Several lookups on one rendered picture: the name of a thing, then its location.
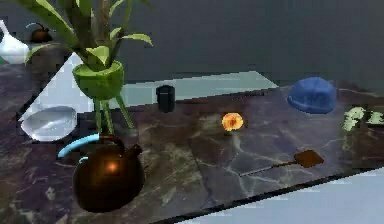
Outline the green potted house plant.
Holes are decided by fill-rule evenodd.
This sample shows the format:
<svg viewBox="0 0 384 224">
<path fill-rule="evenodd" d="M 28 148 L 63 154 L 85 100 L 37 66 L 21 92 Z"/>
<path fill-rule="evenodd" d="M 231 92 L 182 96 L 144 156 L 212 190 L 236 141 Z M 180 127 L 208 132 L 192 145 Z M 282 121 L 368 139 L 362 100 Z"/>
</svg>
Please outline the green potted house plant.
<svg viewBox="0 0 384 224">
<path fill-rule="evenodd" d="M 152 43 L 149 35 L 130 33 L 127 24 L 136 1 L 99 0 L 99 7 L 92 7 L 93 0 L 57 0 L 64 11 L 61 15 L 48 0 L 11 0 L 34 13 L 64 40 L 64 47 L 78 55 L 81 63 L 72 69 L 80 91 L 93 101 L 96 130 L 106 125 L 114 132 L 109 101 L 117 101 L 129 128 L 134 124 L 129 116 L 121 92 L 124 85 L 124 67 L 116 59 L 121 42 L 125 39 Z"/>
</svg>

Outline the blue bowl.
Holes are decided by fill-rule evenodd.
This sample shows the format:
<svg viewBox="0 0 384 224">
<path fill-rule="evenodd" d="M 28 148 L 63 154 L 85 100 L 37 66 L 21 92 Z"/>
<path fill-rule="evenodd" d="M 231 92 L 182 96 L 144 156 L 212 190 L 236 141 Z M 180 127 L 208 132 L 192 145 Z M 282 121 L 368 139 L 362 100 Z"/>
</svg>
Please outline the blue bowl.
<svg viewBox="0 0 384 224">
<path fill-rule="evenodd" d="M 290 106 L 309 114 L 331 112 L 336 106 L 336 99 L 335 86 L 321 77 L 309 77 L 295 82 L 287 96 Z"/>
</svg>

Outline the black mug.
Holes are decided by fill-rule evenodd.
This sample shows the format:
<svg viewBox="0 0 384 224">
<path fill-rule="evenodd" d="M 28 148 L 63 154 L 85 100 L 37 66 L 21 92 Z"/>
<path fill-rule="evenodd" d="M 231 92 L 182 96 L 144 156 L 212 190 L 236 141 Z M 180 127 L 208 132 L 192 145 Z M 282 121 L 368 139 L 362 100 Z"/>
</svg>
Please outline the black mug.
<svg viewBox="0 0 384 224">
<path fill-rule="evenodd" d="M 156 88 L 158 109 L 164 113 L 175 109 L 175 88 L 171 85 L 162 85 Z"/>
</svg>

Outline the green lettuce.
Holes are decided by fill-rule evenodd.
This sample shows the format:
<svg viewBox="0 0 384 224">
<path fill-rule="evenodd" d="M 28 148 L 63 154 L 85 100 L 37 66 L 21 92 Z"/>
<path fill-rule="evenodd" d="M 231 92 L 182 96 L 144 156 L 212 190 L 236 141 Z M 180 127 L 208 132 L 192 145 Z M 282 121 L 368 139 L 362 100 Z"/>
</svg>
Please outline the green lettuce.
<svg viewBox="0 0 384 224">
<path fill-rule="evenodd" d="M 344 123 L 342 128 L 345 131 L 351 131 L 359 122 L 367 124 L 370 128 L 384 127 L 384 113 L 372 111 L 357 106 L 352 107 L 344 113 Z"/>
</svg>

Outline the brown spatula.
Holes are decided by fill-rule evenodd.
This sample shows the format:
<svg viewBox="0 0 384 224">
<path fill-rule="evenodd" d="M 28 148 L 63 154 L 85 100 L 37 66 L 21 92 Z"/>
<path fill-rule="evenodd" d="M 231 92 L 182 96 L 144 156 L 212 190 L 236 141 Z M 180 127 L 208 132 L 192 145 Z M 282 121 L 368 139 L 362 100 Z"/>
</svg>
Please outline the brown spatula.
<svg viewBox="0 0 384 224">
<path fill-rule="evenodd" d="M 322 164 L 323 162 L 324 162 L 324 159 L 316 151 L 304 150 L 296 153 L 293 156 L 292 161 L 274 164 L 268 167 L 241 173 L 240 177 L 253 175 L 262 171 L 270 170 L 277 167 L 289 166 L 289 165 L 300 165 L 303 168 L 310 168 L 310 167 Z"/>
</svg>

